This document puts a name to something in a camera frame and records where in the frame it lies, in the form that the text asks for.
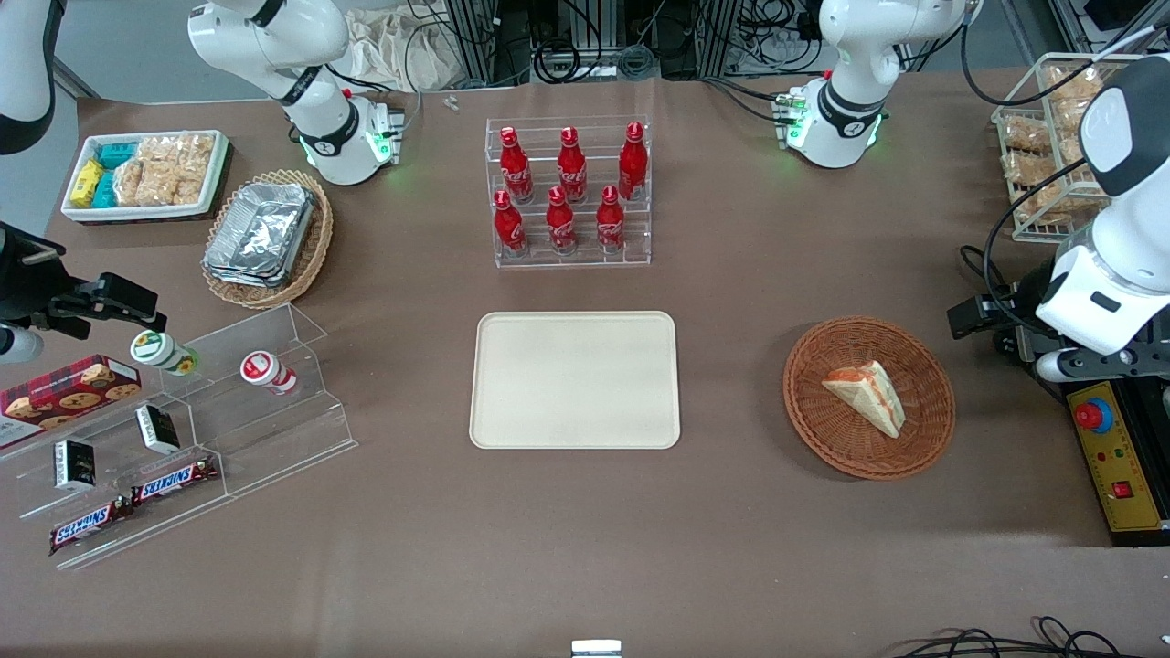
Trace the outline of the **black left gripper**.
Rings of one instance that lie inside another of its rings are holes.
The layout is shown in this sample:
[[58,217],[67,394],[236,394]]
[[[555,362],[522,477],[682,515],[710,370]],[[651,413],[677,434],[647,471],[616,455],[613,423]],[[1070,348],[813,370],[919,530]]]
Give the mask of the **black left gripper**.
[[1054,333],[1049,325],[1037,318],[1035,310],[1049,287],[1049,270],[1028,270],[1016,283],[997,281],[994,292],[1016,317],[1006,318],[1000,325],[1000,311],[989,294],[977,294],[947,311],[947,321],[952,340],[964,340],[971,334],[994,333],[994,350],[1016,361],[1037,361],[1054,351]]

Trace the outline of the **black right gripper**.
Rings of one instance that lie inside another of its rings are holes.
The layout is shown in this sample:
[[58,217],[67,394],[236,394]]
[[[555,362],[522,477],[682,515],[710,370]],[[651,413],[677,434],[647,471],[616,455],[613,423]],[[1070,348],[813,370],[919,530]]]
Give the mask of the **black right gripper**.
[[[90,322],[74,311],[80,309],[80,287],[64,267],[63,246],[8,224],[4,229],[1,253],[1,316],[21,328],[42,333],[90,334]],[[110,308],[92,311],[92,318],[117,320],[142,325],[150,333],[166,333],[168,318],[157,311],[158,295],[113,273],[102,273],[91,286],[91,297]]]

